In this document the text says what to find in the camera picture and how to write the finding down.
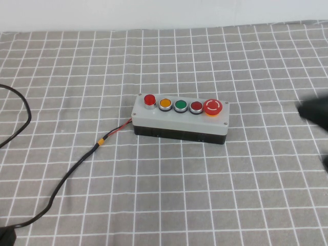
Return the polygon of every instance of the red button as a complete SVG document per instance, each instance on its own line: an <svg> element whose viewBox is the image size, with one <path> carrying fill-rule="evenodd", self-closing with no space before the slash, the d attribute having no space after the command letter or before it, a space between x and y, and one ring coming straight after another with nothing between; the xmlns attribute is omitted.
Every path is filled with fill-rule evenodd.
<svg viewBox="0 0 328 246"><path fill-rule="evenodd" d="M194 101L190 104L189 110L192 114L201 114L203 112L203 104L198 101Z"/></svg>
<svg viewBox="0 0 328 246"><path fill-rule="evenodd" d="M203 108L203 104L201 104L201 102L195 101L190 105L190 107L194 110L201 110Z"/></svg>
<svg viewBox="0 0 328 246"><path fill-rule="evenodd" d="M218 115L223 106L219 100L209 99L204 102L204 111L208 114L208 116L216 116Z"/></svg>
<svg viewBox="0 0 328 246"><path fill-rule="evenodd" d="M152 105L156 104L156 98L152 94L146 95L144 100L145 100L145 104L148 106L152 106Z"/></svg>

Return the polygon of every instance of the emergency stop button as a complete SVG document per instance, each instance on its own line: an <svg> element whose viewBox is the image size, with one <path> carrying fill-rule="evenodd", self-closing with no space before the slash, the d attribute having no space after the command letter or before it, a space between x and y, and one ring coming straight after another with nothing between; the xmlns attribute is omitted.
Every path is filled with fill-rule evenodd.
<svg viewBox="0 0 328 246"><path fill-rule="evenodd" d="M203 106L204 112L208 116L218 115L221 112L222 108L223 108L222 103L216 99L209 99L205 101Z"/></svg>

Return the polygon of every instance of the black box base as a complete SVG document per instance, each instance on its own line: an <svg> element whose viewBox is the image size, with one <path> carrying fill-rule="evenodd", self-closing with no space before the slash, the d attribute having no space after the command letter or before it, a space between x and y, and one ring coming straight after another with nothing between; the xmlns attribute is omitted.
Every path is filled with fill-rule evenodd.
<svg viewBox="0 0 328 246"><path fill-rule="evenodd" d="M163 137L172 138L178 140L196 141L196 142L208 142L211 144L224 145L226 141L226 135L214 135L197 132L185 132L176 130L167 130L150 127L138 127L133 126L134 133L136 135L151 136L151 137Z"/></svg>

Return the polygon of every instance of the control box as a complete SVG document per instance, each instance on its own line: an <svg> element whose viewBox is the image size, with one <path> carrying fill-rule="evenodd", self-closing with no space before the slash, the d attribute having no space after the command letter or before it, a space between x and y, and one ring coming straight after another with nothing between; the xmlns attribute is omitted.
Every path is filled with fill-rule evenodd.
<svg viewBox="0 0 328 246"><path fill-rule="evenodd" d="M229 127L227 101L139 94L132 110L136 135L224 144Z"/></svg>

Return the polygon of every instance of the black cable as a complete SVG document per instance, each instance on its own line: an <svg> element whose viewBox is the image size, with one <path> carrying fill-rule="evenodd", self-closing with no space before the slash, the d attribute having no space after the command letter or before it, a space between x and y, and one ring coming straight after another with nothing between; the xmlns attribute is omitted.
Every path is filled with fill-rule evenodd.
<svg viewBox="0 0 328 246"><path fill-rule="evenodd" d="M120 127L122 127L123 125L119 126L119 127L116 127L115 129L111 130L109 133L107 133L104 137L104 138L107 138L109 134L111 134L113 131L119 129ZM49 202L48 202L48 205L46 206L45 209L43 209L40 213L38 213L35 217L33 217L32 219L26 221L26 222L23 222L23 223L19 223L19 224L14 224L14 225L10 225L10 226L7 226L7 227L4 227L4 228L14 228L14 229L17 229L17 228L22 228L22 227L26 227L26 226L29 226L30 224L36 222L38 219L40 219L42 216L44 216L51 208L52 206L52 203L58 193L58 191L60 190L60 188L62 187L62 185L65 183L65 181L68 179L68 177L75 171L75 169L80 166L82 164L83 161L85 161L90 155L92 155L93 152L95 152L99 147L99 144L96 143L95 146L88 152L86 153L84 156L81 157L80 160L78 160L78 162L76 164L74 164L74 166L71 167L71 169L65 174L65 176L61 179L61 181L59 182L59 184L57 185L57 187L55 188L55 190L53 191L52 195L50 196L50 199L49 199Z"/></svg>
<svg viewBox="0 0 328 246"><path fill-rule="evenodd" d="M28 112L28 120L27 122L17 131L15 132L10 138L8 138L6 141L4 141L1 145L0 148L3 147L4 145L6 145L8 142L10 142L14 137L16 137L22 130L24 130L24 128L30 123L31 121L31 110L30 107L26 101L26 99L24 98L24 96L22 94L20 94L18 91L16 91L15 89L9 87L9 86L5 86L5 85L1 85L0 87L6 88L14 93L16 93L24 102L25 107L27 109ZM109 134L111 134L112 132L118 130L121 127L124 127L125 125L131 123L131 119L128 120L128 122L126 122L125 124L116 127L115 129L111 130L109 133L107 133L99 142L97 142L94 147L88 152L86 153L84 156L81 157L80 160L78 160L77 163L74 164L74 166L71 167L71 169L65 174L65 176L61 179L61 181L59 182L59 184L56 186L55 190L53 191L52 195L50 196L48 205L45 207L45 209L43 209L40 213L38 213L36 216L34 216L32 219L23 222L23 223L18 223L18 224L13 224L10 226L6 226L6 227L0 227L0 229L17 229L17 228L22 228L22 227L27 227L30 224L36 222L38 219L40 219L42 216L44 216L51 208L53 201L58 193L58 191L60 190L60 188L63 186L63 184L65 183L65 181L68 179L68 177L75 171L75 169L78 168L78 166L80 166L82 164L83 161L85 161L90 155L92 155L93 152L95 152L100 145L102 145L104 143L104 141L109 137Z"/></svg>
<svg viewBox="0 0 328 246"><path fill-rule="evenodd" d="M31 122L31 119L32 119L32 113L31 113L31 109L30 109L28 102L26 101L25 97L19 91L15 90L14 88L11 88L10 86L6 86L6 85L2 85L2 84L0 84L0 87L10 90L13 93L15 93L17 96L19 96L23 100L23 103L25 105L27 115L28 115L28 118L27 118L27 121L25 122L25 124L22 125L22 127L19 128L14 134L12 134L7 140L0 143L0 149L1 149L3 146L5 146L7 143L9 143L11 140L13 140L19 133L21 133L28 126L28 124Z"/></svg>

